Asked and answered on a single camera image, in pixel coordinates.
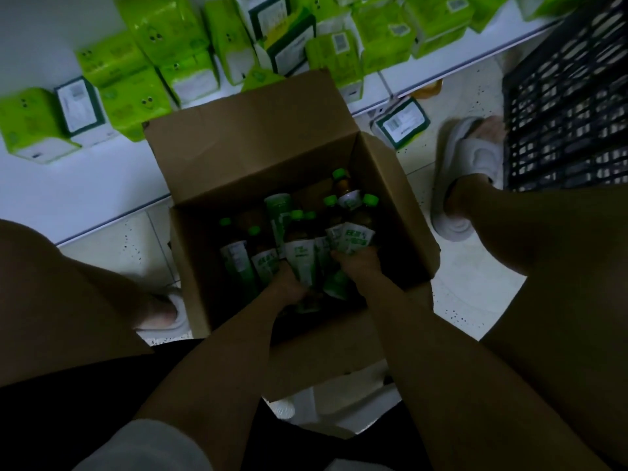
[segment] black plastic crate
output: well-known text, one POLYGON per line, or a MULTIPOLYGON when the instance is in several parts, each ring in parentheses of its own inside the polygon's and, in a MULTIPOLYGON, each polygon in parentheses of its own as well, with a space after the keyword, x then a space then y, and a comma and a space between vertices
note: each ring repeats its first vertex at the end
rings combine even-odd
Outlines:
POLYGON ((504 78, 505 188, 628 183, 628 0, 588 0, 504 78))

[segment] white sleeve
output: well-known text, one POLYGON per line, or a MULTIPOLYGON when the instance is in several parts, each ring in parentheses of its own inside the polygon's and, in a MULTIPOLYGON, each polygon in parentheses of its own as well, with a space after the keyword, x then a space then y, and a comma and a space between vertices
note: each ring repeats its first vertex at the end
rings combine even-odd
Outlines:
POLYGON ((75 471, 212 471, 203 450, 175 427, 134 420, 76 466, 75 471))

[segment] forearm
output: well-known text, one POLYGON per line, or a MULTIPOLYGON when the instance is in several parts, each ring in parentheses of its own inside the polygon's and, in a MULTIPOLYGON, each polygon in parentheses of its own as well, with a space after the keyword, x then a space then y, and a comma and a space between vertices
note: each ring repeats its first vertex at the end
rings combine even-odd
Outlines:
POLYGON ((268 365, 272 325, 284 307, 269 287, 188 354, 136 418, 177 427, 217 471, 240 468, 268 365))
POLYGON ((381 274, 356 281, 437 470, 604 468, 506 364, 381 274))

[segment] white sandal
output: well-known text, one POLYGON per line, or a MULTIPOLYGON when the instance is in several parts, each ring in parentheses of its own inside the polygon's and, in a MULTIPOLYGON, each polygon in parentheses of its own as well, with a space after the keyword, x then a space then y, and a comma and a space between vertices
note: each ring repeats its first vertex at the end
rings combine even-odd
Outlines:
POLYGON ((504 148, 482 139, 466 139, 475 122, 482 117, 467 117, 451 131, 445 157, 434 181, 430 217, 436 233, 449 241, 464 241, 474 233, 471 221, 445 214, 445 197, 450 185, 460 177, 474 173, 497 181, 504 162, 504 148))
POLYGON ((177 309, 177 319, 165 329, 137 329, 135 332, 137 332, 142 339, 173 339, 190 331, 190 322, 185 312, 181 289, 168 288, 163 295, 166 296, 168 300, 174 304, 175 309, 177 309))

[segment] black shorts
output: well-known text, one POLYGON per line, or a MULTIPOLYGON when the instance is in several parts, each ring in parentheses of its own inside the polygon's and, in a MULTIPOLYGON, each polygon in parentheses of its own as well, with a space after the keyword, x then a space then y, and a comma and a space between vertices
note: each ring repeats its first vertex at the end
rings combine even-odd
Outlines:
MULTIPOLYGON (((12 469, 71 469, 132 420, 163 378, 201 340, 154 347, 152 355, 117 358, 44 375, 0 389, 4 456, 12 469)), ((349 440, 279 420, 263 400, 242 464, 246 470, 324 470, 334 459, 402 470, 431 469, 403 403, 349 440)))

